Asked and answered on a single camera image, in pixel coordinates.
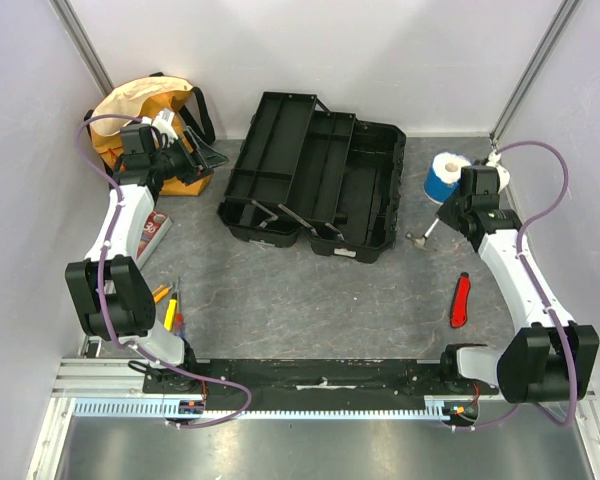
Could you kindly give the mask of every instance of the gray floor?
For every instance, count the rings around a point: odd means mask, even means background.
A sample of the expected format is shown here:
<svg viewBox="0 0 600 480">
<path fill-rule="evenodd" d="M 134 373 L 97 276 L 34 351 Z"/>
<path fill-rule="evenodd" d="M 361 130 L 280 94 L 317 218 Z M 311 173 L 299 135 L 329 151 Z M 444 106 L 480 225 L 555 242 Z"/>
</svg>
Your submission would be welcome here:
<svg viewBox="0 0 600 480">
<path fill-rule="evenodd" d="M 510 409 L 483 401 L 481 417 Z M 79 418 L 65 445 L 58 480 L 593 479 L 577 430 L 533 405 L 455 434 L 425 421 L 236 420 L 178 432 L 157 419 Z"/>
<path fill-rule="evenodd" d="M 235 160 L 240 143 L 214 147 Z M 159 200 L 174 225 L 143 275 L 151 288 L 182 277 L 186 337 L 200 357 L 435 359 L 449 343 L 505 347 L 510 315 L 468 243 L 444 225 L 430 239 L 432 251 L 404 238 L 434 219 L 422 185 L 431 159 L 445 150 L 476 158 L 490 147 L 486 138 L 408 140 L 398 240 L 375 264 L 317 256 L 302 236 L 288 249 L 233 238 L 216 216 L 229 165 L 200 197 Z M 463 271 L 472 281 L 469 321 L 452 329 L 448 310 Z M 160 319 L 165 308 L 163 301 Z"/>
</svg>

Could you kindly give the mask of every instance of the red utility knife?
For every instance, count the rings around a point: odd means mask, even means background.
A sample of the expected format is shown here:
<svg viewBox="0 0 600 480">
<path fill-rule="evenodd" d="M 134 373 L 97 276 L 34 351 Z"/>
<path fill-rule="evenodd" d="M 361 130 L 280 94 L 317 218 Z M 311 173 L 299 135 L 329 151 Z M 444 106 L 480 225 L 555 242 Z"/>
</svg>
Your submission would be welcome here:
<svg viewBox="0 0 600 480">
<path fill-rule="evenodd" d="M 456 284 L 456 291 L 453 293 L 453 302 L 451 302 L 451 311 L 449 312 L 449 319 L 453 328 L 460 328 L 467 323 L 469 290 L 471 290 L 469 274 L 462 272 Z"/>
</svg>

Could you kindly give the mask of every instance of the white wall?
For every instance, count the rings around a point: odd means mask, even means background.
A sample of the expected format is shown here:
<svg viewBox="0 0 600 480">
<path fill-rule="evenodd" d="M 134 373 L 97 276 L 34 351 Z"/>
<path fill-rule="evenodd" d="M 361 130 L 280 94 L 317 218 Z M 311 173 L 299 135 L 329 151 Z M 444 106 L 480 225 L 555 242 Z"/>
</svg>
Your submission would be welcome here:
<svg viewBox="0 0 600 480">
<path fill-rule="evenodd" d="M 79 345 L 64 268 L 93 243 L 107 189 L 72 141 L 100 97 L 47 2 L 0 2 L 0 480 L 25 477 Z"/>
<path fill-rule="evenodd" d="M 600 335 L 600 0 L 582 2 L 502 144 L 523 139 L 551 143 L 569 164 L 565 201 L 529 236 L 553 290 Z M 503 161 L 522 218 L 555 198 L 562 177 L 550 153 L 518 149 Z M 600 398 L 600 352 L 594 387 Z"/>
<path fill-rule="evenodd" d="M 72 0 L 114 83 L 156 70 L 244 138 L 264 90 L 407 134 L 491 131 L 560 0 Z"/>
</svg>

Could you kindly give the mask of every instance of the toolbox compartment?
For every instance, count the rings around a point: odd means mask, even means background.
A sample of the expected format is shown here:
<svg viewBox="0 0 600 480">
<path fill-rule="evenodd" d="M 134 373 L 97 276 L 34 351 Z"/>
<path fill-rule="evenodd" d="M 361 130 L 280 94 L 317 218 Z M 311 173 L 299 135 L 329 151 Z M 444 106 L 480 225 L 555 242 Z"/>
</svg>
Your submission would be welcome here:
<svg viewBox="0 0 600 480">
<path fill-rule="evenodd" d="M 334 222 L 341 236 L 326 225 L 318 236 L 305 229 L 314 253 L 373 263 L 394 244 L 405 143 L 393 125 L 355 125 Z"/>
<path fill-rule="evenodd" d="M 318 255 L 375 262 L 395 242 L 405 143 L 315 95 L 265 92 L 218 215 L 243 241 L 290 247 L 302 229 Z"/>
</svg>

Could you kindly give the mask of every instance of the tool bag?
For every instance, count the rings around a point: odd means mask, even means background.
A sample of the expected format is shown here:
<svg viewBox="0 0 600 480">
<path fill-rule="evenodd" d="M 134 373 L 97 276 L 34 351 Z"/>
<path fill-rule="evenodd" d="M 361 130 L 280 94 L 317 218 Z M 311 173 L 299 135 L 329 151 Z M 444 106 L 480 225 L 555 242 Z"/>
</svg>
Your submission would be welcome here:
<svg viewBox="0 0 600 480">
<path fill-rule="evenodd" d="M 192 93 L 198 105 L 202 128 L 185 106 L 185 102 Z M 167 77 L 161 72 L 115 88 L 100 105 L 87 112 L 85 120 L 105 113 L 153 119 L 163 108 L 169 108 L 178 114 L 174 118 L 172 126 L 189 152 L 193 151 L 194 146 L 190 145 L 182 135 L 185 126 L 191 127 L 207 145 L 215 141 L 213 123 L 209 117 L 202 91 L 183 78 Z M 93 148 L 109 169 L 113 169 L 116 160 L 123 152 L 120 129 L 129 123 L 124 119 L 104 118 L 90 125 L 89 133 Z M 211 175 L 191 185 L 185 185 L 177 178 L 172 178 L 164 183 L 160 193 L 162 195 L 200 195 L 210 181 Z"/>
</svg>

